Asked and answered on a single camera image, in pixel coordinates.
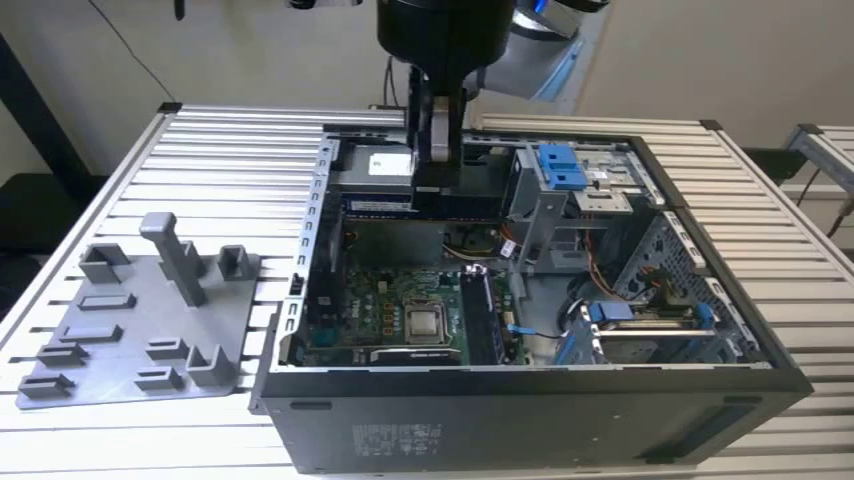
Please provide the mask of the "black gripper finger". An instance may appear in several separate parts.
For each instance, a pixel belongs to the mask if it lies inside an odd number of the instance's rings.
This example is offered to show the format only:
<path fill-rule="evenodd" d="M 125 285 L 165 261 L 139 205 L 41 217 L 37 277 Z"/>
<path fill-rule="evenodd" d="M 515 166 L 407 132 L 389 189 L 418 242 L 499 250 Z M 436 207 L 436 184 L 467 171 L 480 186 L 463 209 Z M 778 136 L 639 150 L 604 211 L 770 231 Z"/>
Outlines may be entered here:
<path fill-rule="evenodd" d="M 411 206 L 432 214 L 444 190 L 459 184 L 464 101 L 422 97 L 410 108 L 407 141 L 412 150 Z"/>

